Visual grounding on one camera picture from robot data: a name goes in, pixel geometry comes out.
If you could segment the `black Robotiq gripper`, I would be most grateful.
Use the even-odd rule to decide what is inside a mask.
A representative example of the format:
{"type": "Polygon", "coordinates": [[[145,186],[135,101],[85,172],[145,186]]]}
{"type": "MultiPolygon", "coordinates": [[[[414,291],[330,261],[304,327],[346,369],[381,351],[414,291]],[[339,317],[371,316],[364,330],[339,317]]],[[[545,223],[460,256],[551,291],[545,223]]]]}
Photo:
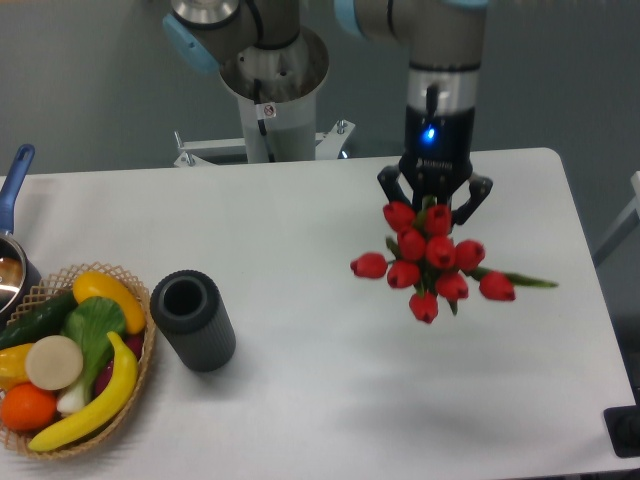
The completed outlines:
{"type": "Polygon", "coordinates": [[[428,117],[406,108],[404,153],[398,165],[388,165],[377,180],[389,202],[408,207],[420,206],[426,196],[448,203],[456,192],[468,185],[467,201],[452,210],[452,225],[463,225],[491,193],[493,180],[473,172],[470,148],[475,110],[428,117]],[[402,190],[403,175],[412,190],[411,201],[402,190]]]}

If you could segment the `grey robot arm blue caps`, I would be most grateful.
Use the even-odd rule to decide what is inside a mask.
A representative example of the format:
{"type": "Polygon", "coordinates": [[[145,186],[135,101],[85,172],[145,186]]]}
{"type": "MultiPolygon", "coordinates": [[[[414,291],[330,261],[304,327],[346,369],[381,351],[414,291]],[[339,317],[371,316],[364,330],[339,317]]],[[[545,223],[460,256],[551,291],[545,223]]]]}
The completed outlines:
{"type": "MultiPolygon", "coordinates": [[[[337,1],[333,11],[350,34],[409,50],[404,151],[378,176],[386,197],[420,210],[467,186],[452,213],[465,223],[492,188],[470,160],[486,3],[337,1]]],[[[162,26],[185,62],[236,97],[250,162],[317,157],[315,97],[329,58],[298,2],[175,1],[162,26]]]]}

